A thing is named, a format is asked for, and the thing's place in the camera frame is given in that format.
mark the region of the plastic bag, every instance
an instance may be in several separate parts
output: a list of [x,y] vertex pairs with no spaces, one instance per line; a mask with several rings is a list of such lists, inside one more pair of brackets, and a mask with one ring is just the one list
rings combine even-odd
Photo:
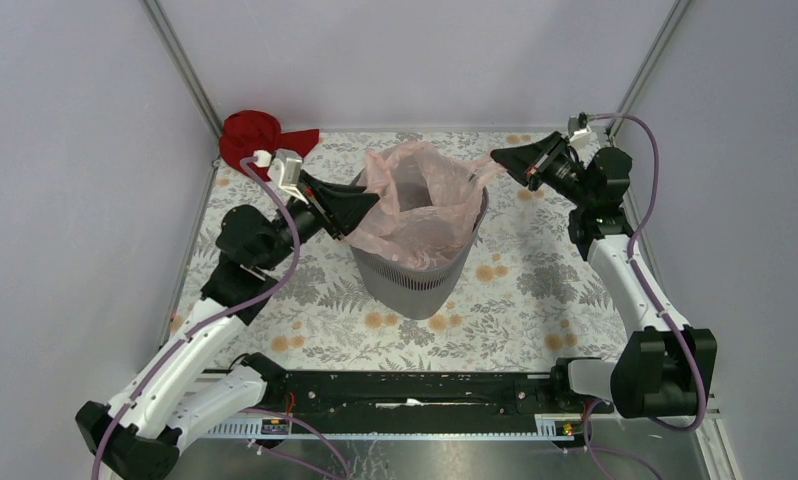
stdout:
[[501,171],[489,157],[461,162],[426,142],[368,150],[358,185],[381,200],[346,241],[414,270],[443,266],[469,240],[484,186]]

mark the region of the red fabric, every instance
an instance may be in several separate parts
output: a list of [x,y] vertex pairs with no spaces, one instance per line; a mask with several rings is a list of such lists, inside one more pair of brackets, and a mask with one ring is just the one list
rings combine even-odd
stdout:
[[[272,115],[254,110],[243,110],[225,119],[219,137],[219,154],[225,163],[242,174],[240,160],[251,157],[255,150],[275,152],[279,148],[305,155],[319,142],[319,130],[281,133],[281,124]],[[263,180],[269,181],[266,168],[249,165]]]

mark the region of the floral mat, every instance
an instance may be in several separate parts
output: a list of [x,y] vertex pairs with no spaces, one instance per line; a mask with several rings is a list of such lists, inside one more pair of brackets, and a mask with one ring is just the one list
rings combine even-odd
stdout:
[[[347,183],[362,168],[368,148],[423,140],[472,161],[492,148],[545,135],[324,133],[305,168],[321,180]],[[589,145],[581,158],[598,148]],[[334,370],[546,371],[558,357],[616,357],[625,330],[601,280],[568,239],[572,204],[548,187],[529,192],[506,175],[488,191],[479,240],[436,315],[410,320],[374,300],[349,247],[321,232],[303,246],[290,284],[219,352],[213,367],[227,368],[239,354],[254,352],[290,369]],[[216,266],[222,217],[244,203],[275,216],[257,185],[222,164],[170,331],[189,315]],[[276,269],[276,278],[287,265]]]

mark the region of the trash can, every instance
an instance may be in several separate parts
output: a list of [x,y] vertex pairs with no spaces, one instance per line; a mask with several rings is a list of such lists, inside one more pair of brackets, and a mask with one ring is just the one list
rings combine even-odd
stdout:
[[481,208],[469,240],[449,263],[431,270],[412,270],[380,255],[350,247],[364,286],[370,295],[397,313],[414,320],[423,320],[437,313],[461,278],[467,256],[476,242],[481,221],[487,212],[487,204],[488,195],[485,188],[482,192]]

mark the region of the orange flower pattern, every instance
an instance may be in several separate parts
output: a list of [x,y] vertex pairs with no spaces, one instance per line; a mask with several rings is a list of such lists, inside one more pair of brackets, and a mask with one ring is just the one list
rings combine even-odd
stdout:
[[[308,172],[321,180],[348,182],[360,171],[366,148],[383,150],[409,139],[476,160],[491,148],[543,137],[542,132],[329,132],[313,150],[319,161],[311,162]],[[597,149],[598,144],[591,144],[579,157],[589,159]],[[618,355],[625,330],[601,282],[574,254],[567,234],[572,206],[551,189],[529,192],[507,175],[494,179],[488,193],[479,239],[438,312],[412,320],[374,300],[348,246],[317,235],[303,246],[290,284],[211,367],[226,368],[245,352],[275,356],[286,368],[458,371],[513,369],[506,365],[547,371],[559,356]],[[242,204],[275,210],[249,178],[222,164],[170,321],[172,333],[182,328],[217,264],[214,243],[222,218]]]
[[446,317],[443,315],[435,315],[428,319],[428,328],[434,332],[446,331]]

